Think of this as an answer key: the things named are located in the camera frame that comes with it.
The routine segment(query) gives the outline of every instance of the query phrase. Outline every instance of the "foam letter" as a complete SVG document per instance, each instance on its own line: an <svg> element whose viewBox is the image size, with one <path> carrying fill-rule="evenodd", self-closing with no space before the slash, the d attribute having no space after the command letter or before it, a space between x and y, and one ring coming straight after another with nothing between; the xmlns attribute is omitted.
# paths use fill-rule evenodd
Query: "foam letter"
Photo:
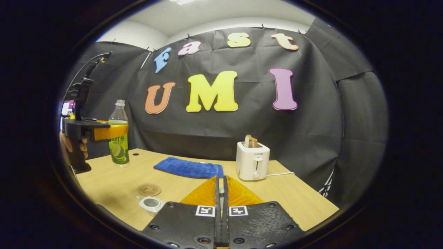
<svg viewBox="0 0 443 249"><path fill-rule="evenodd" d="M185 54L195 54L198 50L200 50L200 44L201 42L191 42L188 44L185 44L183 48L179 51L179 55L185 55Z"/></svg>
<svg viewBox="0 0 443 249"><path fill-rule="evenodd" d="M166 60L169 58L168 52L171 51L172 48L165 49L159 56L157 56L154 61L155 65L157 66L157 69L155 70L155 73L158 73L164 66L166 66Z"/></svg>
<svg viewBox="0 0 443 249"><path fill-rule="evenodd" d="M251 44L251 40L247 37L249 37L249 35L246 33L232 33L228 35L228 45L229 47L245 47Z"/></svg>
<svg viewBox="0 0 443 249"><path fill-rule="evenodd" d="M277 39L278 44L280 44L280 46L289 49L289 50L297 50L299 48L299 46L295 45L295 44L291 44L289 41L293 40L292 37L290 36L285 36L282 33L279 34L273 34L271 35L272 38Z"/></svg>
<svg viewBox="0 0 443 249"><path fill-rule="evenodd" d="M292 97L292 87L290 77L292 71L284 68L271 68L269 72L274 75L276 80L277 100L274 102L274 108L277 110L294 110L297 108L297 102Z"/></svg>
<svg viewBox="0 0 443 249"><path fill-rule="evenodd" d="M160 89L159 85L151 86L148 88L148 96L146 97L146 102L144 104L144 110L149 114L158 114L165 110L167 103L169 101L169 96L171 94L171 89L175 86L174 82L169 82L163 85L164 92L162 96L162 101L158 105L154 105L155 95L157 90Z"/></svg>
<svg viewBox="0 0 443 249"><path fill-rule="evenodd" d="M212 86L209 85L203 74L197 74L189 77L191 83L191 94L189 105L186 107L188 112L199 112L202 106L198 103L198 97L206 111L211 109L212 103L217 96L217 103L214 105L216 111L228 112L238 109L234 101L234 78L237 77L235 71L223 71L218 74Z"/></svg>

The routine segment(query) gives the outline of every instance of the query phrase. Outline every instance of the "white ceiling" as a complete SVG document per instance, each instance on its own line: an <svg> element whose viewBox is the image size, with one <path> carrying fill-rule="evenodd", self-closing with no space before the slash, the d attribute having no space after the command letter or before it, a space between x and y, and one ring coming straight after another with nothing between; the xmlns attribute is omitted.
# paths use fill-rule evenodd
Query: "white ceiling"
<svg viewBox="0 0 443 249"><path fill-rule="evenodd" d="M282 0L195 0L179 5L163 0L128 18L167 36L208 22L236 17L272 17L310 26L314 16Z"/></svg>

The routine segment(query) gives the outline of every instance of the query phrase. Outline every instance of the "green label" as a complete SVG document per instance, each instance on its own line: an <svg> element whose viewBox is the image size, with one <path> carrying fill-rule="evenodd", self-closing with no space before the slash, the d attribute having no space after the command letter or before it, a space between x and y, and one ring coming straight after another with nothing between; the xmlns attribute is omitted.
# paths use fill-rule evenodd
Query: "green label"
<svg viewBox="0 0 443 249"><path fill-rule="evenodd" d="M114 137L109 142L112 161L117 164L125 164L129 162L128 152L128 135Z"/></svg>

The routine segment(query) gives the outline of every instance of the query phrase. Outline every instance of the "white power cord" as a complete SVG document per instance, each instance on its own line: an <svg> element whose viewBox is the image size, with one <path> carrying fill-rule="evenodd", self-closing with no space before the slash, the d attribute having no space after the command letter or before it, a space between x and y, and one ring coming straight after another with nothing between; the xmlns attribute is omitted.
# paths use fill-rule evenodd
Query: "white power cord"
<svg viewBox="0 0 443 249"><path fill-rule="evenodd" d="M294 172L286 172L286 173L280 173L280 174L272 174L272 175L266 175L266 176L273 176L273 175L287 175L287 174L294 174Z"/></svg>

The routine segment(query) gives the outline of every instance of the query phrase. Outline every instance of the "blue letter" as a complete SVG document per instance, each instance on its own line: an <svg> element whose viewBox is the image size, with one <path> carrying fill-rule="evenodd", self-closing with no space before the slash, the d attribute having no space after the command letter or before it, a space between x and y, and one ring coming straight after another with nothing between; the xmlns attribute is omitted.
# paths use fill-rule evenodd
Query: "blue letter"
<svg viewBox="0 0 443 249"><path fill-rule="evenodd" d="M155 73L158 73L164 66L166 66L166 60L169 58L168 52L171 51L172 48L165 49L159 56L157 56L154 61L157 65L157 69L155 70Z"/></svg>

